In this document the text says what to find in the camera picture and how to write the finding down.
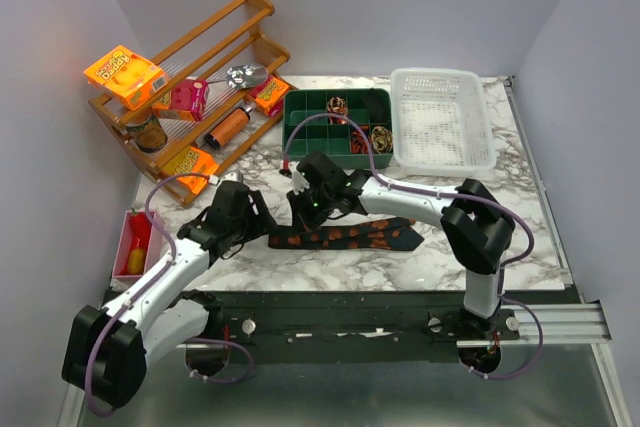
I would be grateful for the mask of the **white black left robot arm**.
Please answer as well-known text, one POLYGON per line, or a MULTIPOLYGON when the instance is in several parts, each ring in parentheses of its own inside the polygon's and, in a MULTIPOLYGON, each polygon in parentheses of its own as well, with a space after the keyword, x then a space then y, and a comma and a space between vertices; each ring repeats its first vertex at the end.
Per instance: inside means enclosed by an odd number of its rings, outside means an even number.
POLYGON ((223 180, 211 205, 184 224, 169 251, 124 293, 101 308, 84 306, 71 324, 61 377, 113 408, 126 405, 148 368, 184 340, 214 340, 220 315, 180 300, 182 290, 233 247, 275 226, 262 194, 223 180))

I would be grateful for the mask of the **dark orange-patterned necktie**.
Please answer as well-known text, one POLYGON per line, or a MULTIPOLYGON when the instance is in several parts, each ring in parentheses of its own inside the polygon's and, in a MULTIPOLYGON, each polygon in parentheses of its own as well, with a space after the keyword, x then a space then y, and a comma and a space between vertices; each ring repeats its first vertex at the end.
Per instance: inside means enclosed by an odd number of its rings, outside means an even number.
POLYGON ((414 220, 391 217, 355 225, 321 226, 308 231, 279 226, 268 236, 267 245, 276 250, 388 250, 412 252, 424 237, 414 220))

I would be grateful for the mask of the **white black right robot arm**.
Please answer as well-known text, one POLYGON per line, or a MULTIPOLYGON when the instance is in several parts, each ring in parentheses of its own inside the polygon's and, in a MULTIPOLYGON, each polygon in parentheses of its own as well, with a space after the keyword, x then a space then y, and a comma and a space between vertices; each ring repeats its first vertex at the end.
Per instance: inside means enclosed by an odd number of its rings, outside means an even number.
POLYGON ((457 187, 436 188, 393 180, 373 170, 347 173, 320 152, 293 167, 291 179, 286 197, 296 228, 315 229, 335 211, 390 215, 441 228, 466 269, 462 331, 480 339, 494 330, 501 305, 500 264, 515 222, 484 184, 467 179, 457 187))

